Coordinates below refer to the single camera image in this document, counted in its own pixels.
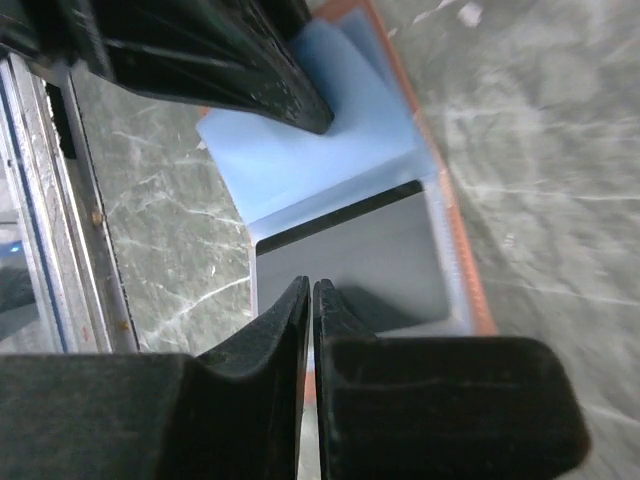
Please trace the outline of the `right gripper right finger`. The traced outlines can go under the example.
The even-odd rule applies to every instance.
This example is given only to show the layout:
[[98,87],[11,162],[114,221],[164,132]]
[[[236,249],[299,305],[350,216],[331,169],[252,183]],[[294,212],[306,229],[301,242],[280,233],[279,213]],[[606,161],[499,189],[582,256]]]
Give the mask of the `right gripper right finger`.
[[326,479],[555,479],[589,455],[574,389],[538,340],[380,337],[326,279],[313,335]]

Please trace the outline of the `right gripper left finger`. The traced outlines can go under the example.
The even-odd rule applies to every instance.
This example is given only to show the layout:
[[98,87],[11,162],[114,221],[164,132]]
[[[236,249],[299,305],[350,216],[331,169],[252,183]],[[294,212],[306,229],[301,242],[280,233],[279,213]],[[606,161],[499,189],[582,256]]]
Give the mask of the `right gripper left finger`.
[[5,355],[5,479],[292,479],[310,287],[199,356]]

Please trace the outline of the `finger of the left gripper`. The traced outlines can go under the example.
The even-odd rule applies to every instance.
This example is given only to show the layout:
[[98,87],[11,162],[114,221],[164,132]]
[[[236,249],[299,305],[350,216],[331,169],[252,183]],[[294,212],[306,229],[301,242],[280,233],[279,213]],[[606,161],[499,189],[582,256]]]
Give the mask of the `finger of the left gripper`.
[[146,97],[255,113],[315,134],[333,113],[259,1],[62,1],[74,50]]
[[260,0],[259,4],[275,30],[287,42],[311,21],[305,0]]

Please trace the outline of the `black credit card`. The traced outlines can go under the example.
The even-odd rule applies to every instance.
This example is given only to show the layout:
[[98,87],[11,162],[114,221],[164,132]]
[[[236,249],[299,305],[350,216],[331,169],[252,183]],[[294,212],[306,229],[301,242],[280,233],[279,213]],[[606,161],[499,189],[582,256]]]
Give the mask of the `black credit card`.
[[443,197],[411,181],[259,241],[252,302],[262,313],[299,275],[330,280],[348,310],[382,337],[472,332]]

